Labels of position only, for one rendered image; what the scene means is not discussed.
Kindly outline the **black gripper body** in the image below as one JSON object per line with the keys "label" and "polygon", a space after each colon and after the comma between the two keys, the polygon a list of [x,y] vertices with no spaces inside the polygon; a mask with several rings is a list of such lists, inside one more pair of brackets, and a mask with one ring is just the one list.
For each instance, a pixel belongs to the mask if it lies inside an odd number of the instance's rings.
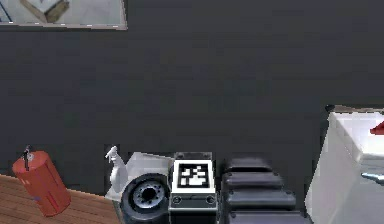
{"label": "black gripper body", "polygon": [[120,208],[125,224],[169,224],[170,190],[167,177],[148,173],[133,179],[122,193]]}

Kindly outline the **white spray bottle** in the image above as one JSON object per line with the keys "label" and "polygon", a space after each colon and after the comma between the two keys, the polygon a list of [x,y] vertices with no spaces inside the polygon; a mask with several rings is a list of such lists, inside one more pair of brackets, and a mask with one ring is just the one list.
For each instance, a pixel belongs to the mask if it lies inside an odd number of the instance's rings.
{"label": "white spray bottle", "polygon": [[124,190],[125,184],[128,181],[126,165],[118,154],[118,148],[116,145],[111,147],[105,157],[109,162],[113,163],[113,168],[109,178],[111,188],[108,190],[105,197],[110,200],[119,201],[121,199],[121,192]]}

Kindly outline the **red fire extinguisher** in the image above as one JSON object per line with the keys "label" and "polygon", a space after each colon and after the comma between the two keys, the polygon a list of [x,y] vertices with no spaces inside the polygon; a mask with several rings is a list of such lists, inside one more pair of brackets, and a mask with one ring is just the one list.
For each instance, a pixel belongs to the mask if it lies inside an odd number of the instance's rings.
{"label": "red fire extinguisher", "polygon": [[27,145],[12,171],[45,217],[60,214],[70,205],[71,196],[47,152]]}

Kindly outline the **white bathtub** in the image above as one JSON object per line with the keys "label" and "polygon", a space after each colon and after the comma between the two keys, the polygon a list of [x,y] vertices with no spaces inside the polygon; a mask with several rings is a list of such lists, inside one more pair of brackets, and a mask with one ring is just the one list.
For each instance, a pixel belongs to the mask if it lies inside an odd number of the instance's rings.
{"label": "white bathtub", "polygon": [[362,173],[384,175],[384,135],[370,130],[384,109],[337,106],[305,197],[314,224],[384,224],[384,185]]}

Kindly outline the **silver faucet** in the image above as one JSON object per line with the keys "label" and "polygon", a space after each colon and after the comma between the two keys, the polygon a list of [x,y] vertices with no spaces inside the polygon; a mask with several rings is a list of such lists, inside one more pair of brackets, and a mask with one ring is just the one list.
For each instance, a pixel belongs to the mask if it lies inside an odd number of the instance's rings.
{"label": "silver faucet", "polygon": [[384,185],[384,175],[383,174],[373,174],[373,173],[362,173],[361,176],[365,179],[372,180],[377,184]]}

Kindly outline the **red cloth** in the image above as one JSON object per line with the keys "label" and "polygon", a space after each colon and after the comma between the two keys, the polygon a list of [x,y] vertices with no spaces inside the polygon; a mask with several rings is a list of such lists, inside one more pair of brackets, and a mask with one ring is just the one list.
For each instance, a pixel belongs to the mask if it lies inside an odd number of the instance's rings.
{"label": "red cloth", "polygon": [[370,130],[373,135],[384,135],[384,121]]}

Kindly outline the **framed wall picture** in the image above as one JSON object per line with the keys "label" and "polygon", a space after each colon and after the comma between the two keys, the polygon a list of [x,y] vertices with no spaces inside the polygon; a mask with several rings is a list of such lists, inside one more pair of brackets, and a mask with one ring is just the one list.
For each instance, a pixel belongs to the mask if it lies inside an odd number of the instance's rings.
{"label": "framed wall picture", "polygon": [[0,25],[126,30],[124,0],[0,0]]}

